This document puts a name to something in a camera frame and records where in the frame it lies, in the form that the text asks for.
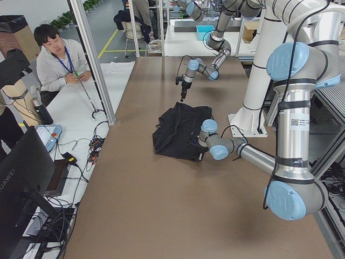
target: light blue joint cap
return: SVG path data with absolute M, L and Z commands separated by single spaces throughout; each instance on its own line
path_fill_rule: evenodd
M 306 215 L 303 199 L 294 188 L 284 182 L 271 182 L 266 203 L 283 220 L 300 220 Z
M 289 75 L 293 42 L 287 42 L 276 48 L 267 61 L 267 73 L 275 81 L 286 80 Z M 307 63 L 309 47 L 303 42 L 297 42 L 293 58 L 291 76 L 297 74 Z
M 210 148 L 210 153 L 215 160 L 221 160 L 227 157 L 229 154 L 229 151 L 227 151 L 227 148 L 222 145 L 215 145 Z
M 187 8 L 185 9 L 187 15 L 191 15 L 193 13 L 193 10 L 194 10 L 194 2 L 190 2 L 188 5 L 187 5 Z
M 218 73 L 218 71 L 213 72 L 213 73 L 210 74 L 210 76 L 209 76 L 209 79 L 210 79 L 211 81 L 216 81 L 218 78 L 219 78 L 219 73 Z
M 199 69 L 199 62 L 195 59 L 192 59 L 188 62 L 188 68 L 190 70 L 198 70 Z
M 203 124 L 201 125 L 201 130 L 208 133 L 215 133 L 218 130 L 218 124 L 216 121 L 211 119 L 204 120 Z
M 326 81 L 317 82 L 316 89 L 331 87 L 340 83 L 340 74 L 334 78 L 328 79 Z

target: gray hoodie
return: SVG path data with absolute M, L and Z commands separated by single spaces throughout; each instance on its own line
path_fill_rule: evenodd
M 70 54 L 74 69 L 79 74 L 90 70 L 81 44 L 74 39 L 62 40 Z M 62 61 L 70 69 L 67 55 Z M 60 61 L 42 46 L 41 52 L 37 57 L 37 75 L 42 83 L 41 91 L 60 91 L 66 85 L 65 76 L 67 74 L 69 72 L 62 66 Z

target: man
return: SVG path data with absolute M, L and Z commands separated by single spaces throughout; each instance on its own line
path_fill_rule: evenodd
M 88 81 L 91 72 L 80 43 L 73 39 L 60 38 L 52 25 L 43 24 L 34 30 L 34 38 L 41 52 L 37 57 L 37 75 L 42 83 L 41 99 L 47 106 L 58 92 L 68 83 Z
M 150 40 L 154 40 L 155 38 L 153 36 L 149 1 L 148 0 L 132 0 L 132 2 L 133 2 L 134 16 L 140 18 L 147 26 L 150 26 L 151 31 L 149 33 L 149 38 Z

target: cardboard box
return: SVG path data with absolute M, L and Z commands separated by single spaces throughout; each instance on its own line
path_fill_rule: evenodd
M 259 26 L 259 22 L 246 22 L 244 25 L 242 39 L 245 43 L 249 43 L 253 40 L 257 29 Z
M 18 48 L 23 51 L 28 61 L 33 61 L 40 53 L 40 48 L 35 41 L 29 26 L 15 32 L 0 32 L 0 52 L 6 58 L 9 50 Z

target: chair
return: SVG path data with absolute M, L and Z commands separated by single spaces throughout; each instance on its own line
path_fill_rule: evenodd
M 132 24 L 131 22 L 121 22 L 125 33 L 126 33 L 126 49 L 125 49 L 125 57 L 128 58 L 127 55 L 127 46 L 128 46 L 128 42 L 134 42 L 134 34 L 133 34 L 133 28 L 132 28 Z M 143 42 L 146 44 L 145 40 L 144 40 L 144 36 L 141 33 L 141 25 L 139 23 L 135 23 L 135 32 L 136 32 L 136 37 L 138 39 L 138 43 L 139 42 Z M 145 49 L 145 57 L 147 54 L 147 44 L 146 44 L 146 49 Z

